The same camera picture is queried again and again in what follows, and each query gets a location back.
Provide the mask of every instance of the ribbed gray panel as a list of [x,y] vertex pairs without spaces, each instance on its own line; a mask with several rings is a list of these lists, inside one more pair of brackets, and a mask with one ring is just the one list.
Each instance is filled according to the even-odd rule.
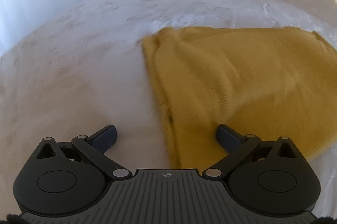
[[139,170],[136,177],[112,183],[99,202],[81,213],[60,218],[24,213],[22,218],[31,224],[309,224],[315,220],[309,212],[288,218],[250,212],[229,196],[221,182],[204,180],[196,170]]

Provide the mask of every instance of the bed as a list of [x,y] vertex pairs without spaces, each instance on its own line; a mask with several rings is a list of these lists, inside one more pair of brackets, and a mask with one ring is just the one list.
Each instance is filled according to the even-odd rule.
[[[337,48],[334,0],[88,0],[33,31],[0,59],[0,218],[19,213],[12,184],[43,137],[69,141],[107,124],[106,155],[132,172],[169,168],[140,40],[163,27],[296,26]],[[337,217],[337,144],[310,158],[317,216]]]

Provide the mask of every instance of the yellow cloth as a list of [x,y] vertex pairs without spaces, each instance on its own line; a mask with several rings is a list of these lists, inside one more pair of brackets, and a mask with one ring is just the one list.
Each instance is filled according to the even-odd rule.
[[337,52],[298,28],[164,28],[143,39],[173,168],[208,168],[226,153],[224,123],[304,156],[337,140]]

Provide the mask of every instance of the fluffy white bedding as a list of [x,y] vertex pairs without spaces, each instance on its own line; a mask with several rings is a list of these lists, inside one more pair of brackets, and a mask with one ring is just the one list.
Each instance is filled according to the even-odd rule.
[[[336,18],[328,0],[89,0],[48,22],[0,59],[0,218],[19,213],[13,181],[46,136],[114,124],[109,157],[131,171],[169,168],[142,37],[164,26],[297,26],[336,48]],[[322,187],[314,213],[336,218],[337,145],[311,165]]]

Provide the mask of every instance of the mustard yellow fabric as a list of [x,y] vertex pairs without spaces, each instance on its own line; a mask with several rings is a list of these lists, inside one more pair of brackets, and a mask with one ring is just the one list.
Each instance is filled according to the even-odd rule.
[[173,168],[208,168],[242,135],[289,136],[307,158],[337,140],[337,52],[298,28],[164,28],[144,38]]

